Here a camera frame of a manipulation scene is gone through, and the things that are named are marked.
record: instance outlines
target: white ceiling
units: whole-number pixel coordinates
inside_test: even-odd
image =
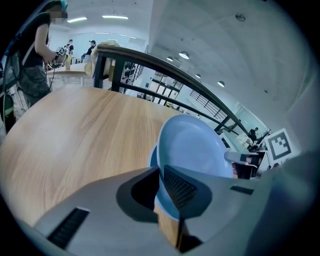
[[[200,74],[209,89],[224,81],[224,90],[253,112],[260,104],[285,113],[318,68],[296,25],[271,0],[167,2],[151,54],[187,63],[187,73]],[[237,13],[246,20],[239,22]]]
[[[67,0],[68,19],[86,17],[87,20],[63,23],[64,27],[78,30],[92,26],[134,28],[142,34],[149,34],[152,0]],[[127,16],[124,19],[105,19],[102,15]]]

